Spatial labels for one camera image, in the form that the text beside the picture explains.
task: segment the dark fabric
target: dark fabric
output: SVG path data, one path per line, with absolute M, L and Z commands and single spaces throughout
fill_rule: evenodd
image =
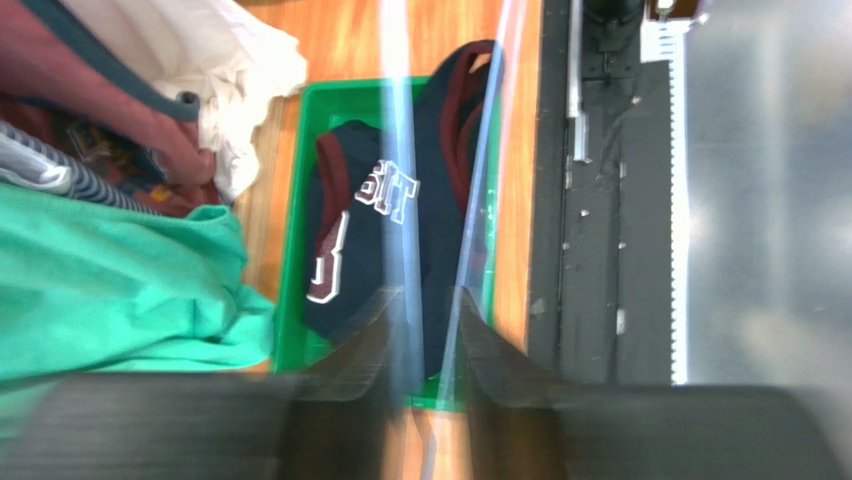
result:
M 316 259 L 305 272 L 304 323 L 332 341 L 359 327 L 349 319 L 384 284 L 383 217 L 412 221 L 401 206 L 416 197 L 427 377 L 441 366 L 489 64 L 471 68 L 493 48 L 478 41 L 456 50 L 414 101 L 415 179 L 395 171 L 382 132 L 363 122 L 317 139 L 305 232 Z

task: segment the teal cloth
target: teal cloth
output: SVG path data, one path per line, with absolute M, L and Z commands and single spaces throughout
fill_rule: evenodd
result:
M 177 219 L 0 184 L 0 438 L 30 395 L 14 381 L 265 360 L 274 305 L 241 283 L 246 259 L 227 207 Z

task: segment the pile of clothes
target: pile of clothes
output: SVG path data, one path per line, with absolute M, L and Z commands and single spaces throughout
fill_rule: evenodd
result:
M 0 2 L 0 393 L 269 356 L 228 205 L 296 43 L 231 0 Z

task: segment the maroon trim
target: maroon trim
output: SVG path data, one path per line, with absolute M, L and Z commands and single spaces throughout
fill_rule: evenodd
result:
M 316 140 L 317 166 L 323 183 L 322 228 L 317 244 L 328 234 L 337 217 L 349 207 L 349 173 L 343 147 L 333 132 L 326 132 Z
M 473 127 L 482 121 L 482 109 L 485 107 L 484 103 L 480 103 L 473 109 L 470 113 L 470 116 L 467 117 L 467 120 L 462 125 L 462 129 L 459 132 L 459 143 L 456 147 L 456 157 L 459 161 L 459 177 L 461 177 L 462 184 L 464 185 L 464 204 L 465 209 L 467 208 L 467 197 L 470 196 L 470 181 L 471 181 L 471 159 L 468 158 L 467 152 L 469 151 L 470 142 L 477 142 L 479 139 L 471 138 Z
M 470 182 L 464 182 L 464 176 L 460 173 L 459 159 L 456 156 L 456 151 L 459 142 L 458 129 L 458 112 L 461 104 L 464 101 L 465 93 L 471 88 L 467 84 L 470 83 L 471 77 L 481 80 L 481 75 L 471 75 L 470 68 L 473 66 L 477 57 L 492 53 L 493 46 L 491 42 L 475 42 L 468 45 L 464 51 L 459 54 L 459 59 L 456 62 L 453 72 L 450 75 L 450 81 L 447 85 L 447 98 L 444 100 L 444 106 L 441 109 L 441 124 L 439 130 L 441 132 L 441 153 L 443 153 L 444 161 L 447 163 L 447 171 L 450 174 L 450 184 L 453 187 L 453 192 L 456 197 L 459 209 L 467 210 L 467 191 L 470 190 Z

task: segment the wooden floor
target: wooden floor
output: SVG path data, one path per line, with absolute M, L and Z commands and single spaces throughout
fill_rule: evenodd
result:
M 308 82 L 381 76 L 377 0 L 240 0 L 262 21 L 299 39 L 308 60 Z M 461 44 L 495 38 L 498 0 L 408 0 L 411 73 L 427 75 Z M 495 319 L 498 330 L 523 348 L 530 249 L 533 153 L 538 92 L 541 0 L 528 0 L 518 58 L 512 127 L 507 140 L 498 227 Z M 278 100 L 256 132 L 261 158 L 258 182 L 238 201 L 251 261 L 246 281 L 277 300 L 290 197 L 298 96 Z M 435 418 L 412 412 L 404 439 L 395 433 L 389 453 L 400 459 L 403 478 L 419 478 L 423 440 L 431 424 L 438 444 L 433 478 L 469 476 L 466 425 L 459 415 Z M 390 478 L 399 478 L 392 467 Z

